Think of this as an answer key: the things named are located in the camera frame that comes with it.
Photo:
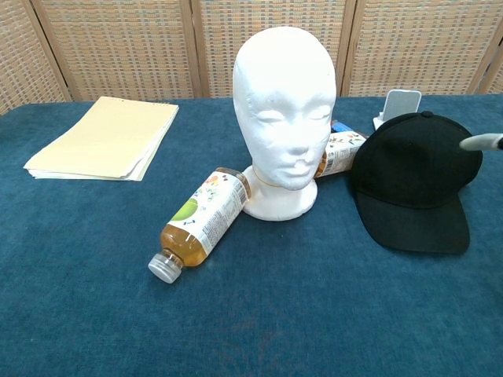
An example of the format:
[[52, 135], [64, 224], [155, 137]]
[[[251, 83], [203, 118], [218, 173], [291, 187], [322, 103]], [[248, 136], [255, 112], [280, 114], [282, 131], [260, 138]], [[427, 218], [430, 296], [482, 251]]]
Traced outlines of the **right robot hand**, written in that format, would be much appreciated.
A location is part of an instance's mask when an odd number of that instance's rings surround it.
[[466, 151], [501, 151], [503, 134], [479, 134], [467, 137], [459, 143]]

